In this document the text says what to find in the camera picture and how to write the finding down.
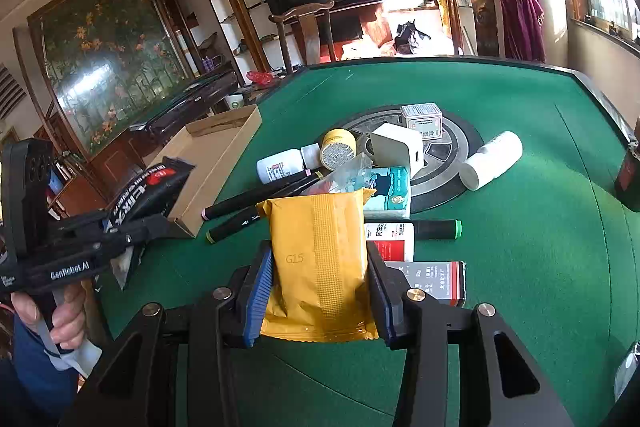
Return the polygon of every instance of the maroon cloth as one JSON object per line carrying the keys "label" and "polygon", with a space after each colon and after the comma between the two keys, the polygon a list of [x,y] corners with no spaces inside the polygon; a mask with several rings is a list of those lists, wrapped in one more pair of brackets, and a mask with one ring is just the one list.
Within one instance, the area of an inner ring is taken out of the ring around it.
{"label": "maroon cloth", "polygon": [[504,22],[504,55],[517,60],[544,62],[544,12],[538,0],[500,0],[500,4]]}

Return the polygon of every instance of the small white box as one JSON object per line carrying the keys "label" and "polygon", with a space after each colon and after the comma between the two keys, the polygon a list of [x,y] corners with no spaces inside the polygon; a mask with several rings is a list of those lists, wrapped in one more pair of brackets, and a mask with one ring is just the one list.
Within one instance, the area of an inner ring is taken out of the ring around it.
{"label": "small white box", "polygon": [[424,167],[422,136],[416,130],[383,123],[370,137],[378,167],[404,167],[410,178]]}
{"label": "small white box", "polygon": [[418,131],[423,140],[442,136],[442,111],[434,103],[403,105],[402,116],[407,129]]}

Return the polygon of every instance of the yellow foil package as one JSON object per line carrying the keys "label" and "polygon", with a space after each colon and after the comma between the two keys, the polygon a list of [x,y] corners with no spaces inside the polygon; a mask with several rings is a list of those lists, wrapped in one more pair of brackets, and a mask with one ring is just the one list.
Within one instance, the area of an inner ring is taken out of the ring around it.
{"label": "yellow foil package", "polygon": [[376,339],[362,207],[374,190],[259,203],[276,270],[260,333],[305,342]]}

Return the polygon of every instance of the blue sleeve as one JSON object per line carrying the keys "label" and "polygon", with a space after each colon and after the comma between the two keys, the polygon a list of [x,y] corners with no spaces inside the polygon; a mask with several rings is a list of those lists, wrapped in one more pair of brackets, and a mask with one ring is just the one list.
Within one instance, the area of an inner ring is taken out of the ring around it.
{"label": "blue sleeve", "polygon": [[18,381],[34,406],[57,421],[76,397],[78,374],[73,369],[56,370],[40,338],[25,327],[17,315],[12,362]]}
{"label": "blue sleeve", "polygon": [[0,360],[0,425],[53,427],[54,421],[37,411],[9,359]]}

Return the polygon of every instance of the air vent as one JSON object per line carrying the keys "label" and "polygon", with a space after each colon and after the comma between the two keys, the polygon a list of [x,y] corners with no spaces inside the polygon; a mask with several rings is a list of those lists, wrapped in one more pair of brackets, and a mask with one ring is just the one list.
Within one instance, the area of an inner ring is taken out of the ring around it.
{"label": "air vent", "polygon": [[0,63],[0,120],[4,120],[25,96],[27,95],[20,84],[11,76],[4,64]]}

